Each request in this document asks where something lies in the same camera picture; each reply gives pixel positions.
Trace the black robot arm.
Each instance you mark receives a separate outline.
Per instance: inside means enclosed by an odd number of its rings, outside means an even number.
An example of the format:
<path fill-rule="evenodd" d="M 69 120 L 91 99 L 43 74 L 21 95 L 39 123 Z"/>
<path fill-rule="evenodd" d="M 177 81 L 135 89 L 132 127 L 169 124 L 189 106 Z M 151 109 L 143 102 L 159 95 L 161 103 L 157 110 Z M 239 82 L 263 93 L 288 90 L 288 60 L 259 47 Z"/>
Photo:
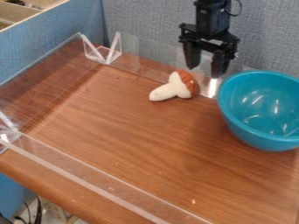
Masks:
<path fill-rule="evenodd" d="M 239 38 L 229 33 L 231 0 L 195 0 L 195 24 L 181 23 L 181 43 L 185 64 L 189 69 L 201 63 L 201 52 L 212 54 L 211 78 L 217 79 L 236 58 Z"/>

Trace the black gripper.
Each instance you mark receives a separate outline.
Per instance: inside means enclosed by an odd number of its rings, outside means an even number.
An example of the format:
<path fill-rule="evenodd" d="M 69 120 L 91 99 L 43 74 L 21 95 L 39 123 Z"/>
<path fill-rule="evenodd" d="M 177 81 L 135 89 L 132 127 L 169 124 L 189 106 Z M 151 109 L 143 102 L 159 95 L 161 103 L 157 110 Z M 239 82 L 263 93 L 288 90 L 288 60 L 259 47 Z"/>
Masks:
<path fill-rule="evenodd" d="M 201 62 L 201 50 L 212 55 L 211 78 L 217 79 L 229 66 L 229 60 L 238 57 L 239 38 L 228 30 L 215 35 L 203 35 L 196 32 L 195 24 L 181 23 L 179 25 L 181 35 L 179 41 L 183 43 L 185 64 L 193 69 Z"/>

